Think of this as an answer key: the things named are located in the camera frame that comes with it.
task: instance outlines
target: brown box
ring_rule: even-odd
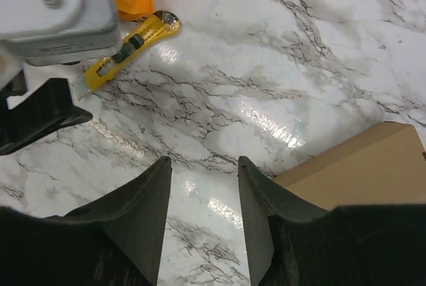
[[[348,204],[426,203],[426,154],[414,126],[382,122],[275,177],[327,210]]]

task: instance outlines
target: white marble countertop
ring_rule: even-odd
[[[248,285],[238,156],[278,174],[384,120],[426,144],[426,0],[155,1],[181,34],[76,103],[91,122],[2,157],[0,204],[63,215],[167,155],[159,285]]]

